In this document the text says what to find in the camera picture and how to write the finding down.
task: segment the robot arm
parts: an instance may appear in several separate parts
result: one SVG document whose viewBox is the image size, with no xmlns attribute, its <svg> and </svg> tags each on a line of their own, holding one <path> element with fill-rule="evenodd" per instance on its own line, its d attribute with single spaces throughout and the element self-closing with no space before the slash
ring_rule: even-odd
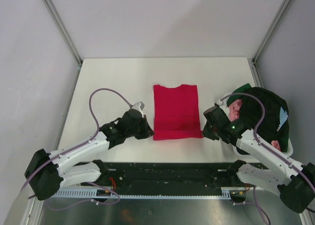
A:
<svg viewBox="0 0 315 225">
<path fill-rule="evenodd" d="M 218 105 L 206 110 L 204 116 L 207 119 L 203 129 L 204 137 L 212 140 L 221 139 L 227 144 L 231 143 L 251 154 L 269 168 L 269 170 L 262 170 L 244 161 L 236 161 L 230 170 L 234 171 L 242 182 L 259 186 L 279 196 L 287 207 L 297 213 L 302 213 L 312 202 L 315 198 L 312 188 L 296 170 L 292 169 L 295 166 L 314 184 L 315 166 L 312 163 L 304 166 L 276 150 L 260 136 L 258 136 L 260 142 L 257 142 L 253 129 L 246 126 L 240 119 L 231 122 Z M 272 152 L 284 157 L 291 164 L 283 162 Z"/>
<path fill-rule="evenodd" d="M 89 155 L 95 155 L 124 143 L 129 137 L 145 139 L 152 136 L 154 132 L 143 114 L 143 108 L 142 102 L 136 103 L 121 118 L 100 127 L 94 139 L 91 139 L 90 136 L 81 142 L 87 141 L 87 144 L 66 154 L 61 153 L 73 149 L 78 144 L 50 153 L 45 152 L 44 149 L 37 151 L 25 172 L 26 178 L 29 178 L 42 164 L 58 156 L 30 181 L 30 186 L 37 199 L 45 200 L 62 187 L 83 182 L 107 181 L 109 170 L 101 160 L 94 160 L 85 165 L 75 165 L 84 161 Z"/>
</svg>

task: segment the metal corner post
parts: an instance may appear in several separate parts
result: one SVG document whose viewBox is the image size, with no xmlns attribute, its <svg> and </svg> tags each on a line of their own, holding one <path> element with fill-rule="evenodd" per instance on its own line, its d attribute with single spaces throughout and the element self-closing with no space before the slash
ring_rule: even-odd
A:
<svg viewBox="0 0 315 225">
<path fill-rule="evenodd" d="M 79 53 L 78 53 L 76 47 L 74 46 L 73 41 L 72 41 L 68 31 L 66 30 L 52 0 L 43 0 L 43 2 L 46 5 L 48 12 L 50 13 L 52 19 L 54 20 L 61 36 L 63 37 L 64 41 L 66 42 L 66 44 L 67 44 L 70 52 L 72 53 L 74 59 L 78 63 L 78 66 L 81 66 L 82 60 L 79 56 Z"/>
<path fill-rule="evenodd" d="M 79 80 L 80 68 L 81 68 L 81 65 L 78 66 L 78 70 L 77 70 L 77 72 L 75 74 L 74 82 L 73 82 L 73 85 L 71 87 L 71 93 L 70 93 L 70 96 L 69 96 L 69 99 L 68 99 L 68 102 L 67 102 L 67 105 L 66 105 L 65 112 L 63 114 L 63 121 L 62 121 L 62 124 L 61 124 L 61 126 L 59 128 L 59 131 L 58 131 L 58 136 L 57 136 L 57 140 L 56 140 L 56 143 L 55 143 L 55 146 L 54 146 L 54 150 L 58 149 L 60 141 L 61 141 L 61 137 L 62 137 L 62 134 L 63 134 L 63 129 L 64 129 L 64 126 L 65 126 L 65 121 L 67 119 L 67 116 L 68 116 L 68 113 L 69 113 L 69 109 L 70 109 L 70 106 L 71 106 L 71 102 L 72 102 L 72 99 L 73 99 L 74 90 L 75 90 L 75 87 L 77 86 L 77 83 L 78 83 L 78 80 Z"/>
<path fill-rule="evenodd" d="M 264 88 L 264 84 L 262 82 L 259 70 L 257 68 L 257 64 L 254 64 L 252 59 L 248 59 L 248 64 L 249 64 L 250 69 L 251 69 L 252 78 L 254 80 L 255 86 Z"/>
<path fill-rule="evenodd" d="M 262 52 L 264 51 L 264 49 L 266 48 L 270 38 L 272 37 L 272 35 L 274 34 L 274 32 L 276 31 L 276 29 L 278 28 L 280 21 L 283 19 L 283 17 L 285 16 L 286 12 L 288 11 L 289 7 L 291 6 L 292 2 L 294 0 L 283 0 L 274 20 L 272 21 L 270 27 L 268 28 L 268 31 L 266 33 L 266 35 L 264 36 L 259 48 L 257 49 L 254 57 L 253 57 L 253 63 L 256 65 L 258 59 L 260 58 Z"/>
</svg>

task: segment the red wire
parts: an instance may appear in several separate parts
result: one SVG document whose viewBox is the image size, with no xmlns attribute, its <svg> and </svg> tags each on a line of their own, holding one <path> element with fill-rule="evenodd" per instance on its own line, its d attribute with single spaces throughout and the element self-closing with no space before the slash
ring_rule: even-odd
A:
<svg viewBox="0 0 315 225">
<path fill-rule="evenodd" d="M 109 180 L 112 181 L 113 190 L 116 189 L 116 183 L 115 183 L 115 181 L 114 181 L 114 178 L 110 177 Z"/>
<path fill-rule="evenodd" d="M 245 186 L 246 186 L 246 192 L 248 192 L 250 190 L 251 186 L 248 183 L 246 183 Z"/>
</svg>

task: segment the white tabletop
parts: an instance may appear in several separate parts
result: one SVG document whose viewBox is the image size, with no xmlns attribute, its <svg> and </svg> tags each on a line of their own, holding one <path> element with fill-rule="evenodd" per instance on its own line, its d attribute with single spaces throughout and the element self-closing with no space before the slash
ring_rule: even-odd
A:
<svg viewBox="0 0 315 225">
<path fill-rule="evenodd" d="M 144 113 L 154 128 L 153 85 L 197 85 L 201 129 L 202 113 L 218 98 L 250 83 L 252 73 L 246 58 L 134 58 L 85 59 L 64 126 L 59 149 L 76 143 L 96 130 L 89 111 L 89 96 L 98 88 L 120 92 L 131 103 L 144 102 Z M 103 91 L 93 98 L 100 125 L 121 117 L 128 106 L 116 94 Z M 129 138 L 124 144 L 87 158 L 111 162 L 234 162 L 231 145 L 210 139 L 153 141 Z"/>
</svg>

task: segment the folded red t-shirt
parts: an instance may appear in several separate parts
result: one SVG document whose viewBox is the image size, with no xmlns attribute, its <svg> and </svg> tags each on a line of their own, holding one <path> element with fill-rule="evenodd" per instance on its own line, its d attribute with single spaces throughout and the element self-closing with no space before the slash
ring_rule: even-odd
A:
<svg viewBox="0 0 315 225">
<path fill-rule="evenodd" d="M 166 88 L 154 85 L 153 140 L 202 138 L 197 86 Z"/>
</svg>

